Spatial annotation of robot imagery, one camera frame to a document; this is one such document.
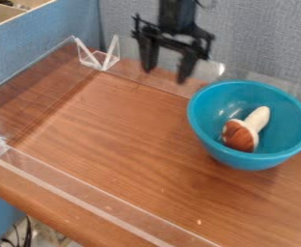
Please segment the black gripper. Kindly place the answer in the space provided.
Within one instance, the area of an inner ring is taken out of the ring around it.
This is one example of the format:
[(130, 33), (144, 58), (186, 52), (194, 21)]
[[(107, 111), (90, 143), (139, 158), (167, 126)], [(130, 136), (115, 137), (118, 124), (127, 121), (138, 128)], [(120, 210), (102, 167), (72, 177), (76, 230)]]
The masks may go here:
[(166, 23), (155, 24), (142, 18), (132, 17), (132, 37), (139, 42), (140, 62), (147, 73), (158, 66), (160, 48), (182, 54), (178, 83), (183, 84), (194, 72), (199, 60), (210, 59), (215, 34), (204, 30), (191, 21), (183, 28), (170, 28)]

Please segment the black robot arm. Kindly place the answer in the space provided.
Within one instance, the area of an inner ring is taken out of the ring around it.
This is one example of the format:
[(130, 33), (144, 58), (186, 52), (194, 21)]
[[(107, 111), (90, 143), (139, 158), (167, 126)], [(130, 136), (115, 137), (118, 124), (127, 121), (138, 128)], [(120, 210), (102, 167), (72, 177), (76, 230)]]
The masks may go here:
[(178, 84), (186, 82), (198, 62), (210, 59), (215, 41), (215, 34), (196, 24), (199, 6), (204, 6), (199, 0), (160, 0), (158, 23), (144, 20), (140, 14), (132, 16), (143, 69), (150, 73), (158, 66), (162, 47), (179, 52)]

